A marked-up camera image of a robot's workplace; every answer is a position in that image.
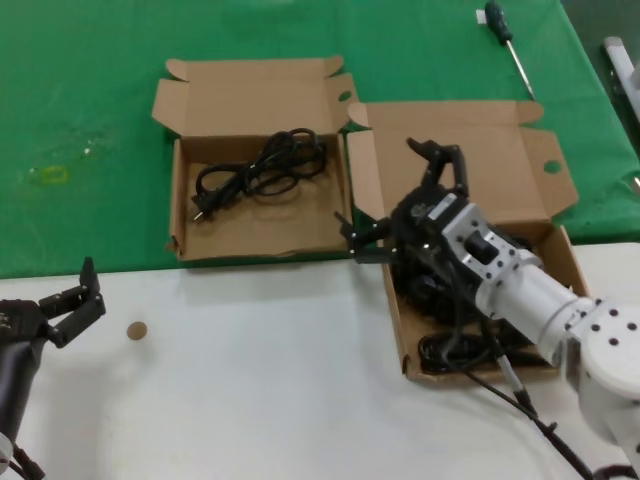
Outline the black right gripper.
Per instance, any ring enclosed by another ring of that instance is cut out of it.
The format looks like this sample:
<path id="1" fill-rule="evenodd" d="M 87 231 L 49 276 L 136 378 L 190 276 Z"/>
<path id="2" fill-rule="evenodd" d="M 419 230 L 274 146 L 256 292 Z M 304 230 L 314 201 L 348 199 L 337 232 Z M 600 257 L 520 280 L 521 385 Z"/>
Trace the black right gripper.
<path id="1" fill-rule="evenodd" d="M 460 271 L 462 261 L 455 252 L 455 228 L 461 225 L 469 207 L 469 186 L 465 157 L 458 145 L 440 145 L 433 140 L 406 140 L 409 148 L 425 159 L 427 169 L 421 185 L 408 193 L 392 211 L 370 228 L 357 230 L 339 212 L 340 234 L 347 243 L 349 256 L 358 264 L 390 264 L 396 258 L 395 247 L 379 246 L 392 232 L 423 263 L 436 271 Z M 441 185 L 445 167 L 453 168 L 454 185 Z"/>

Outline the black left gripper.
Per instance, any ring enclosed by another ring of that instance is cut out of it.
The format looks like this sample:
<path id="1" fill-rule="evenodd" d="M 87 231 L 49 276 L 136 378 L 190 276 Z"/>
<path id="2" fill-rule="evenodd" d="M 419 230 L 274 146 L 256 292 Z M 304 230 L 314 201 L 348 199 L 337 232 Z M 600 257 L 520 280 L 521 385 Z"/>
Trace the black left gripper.
<path id="1" fill-rule="evenodd" d="M 79 285 L 41 299 L 1 301 L 1 347 L 47 341 L 64 348 L 106 314 L 92 257 L 86 257 Z M 47 317 L 64 318 L 50 325 Z"/>

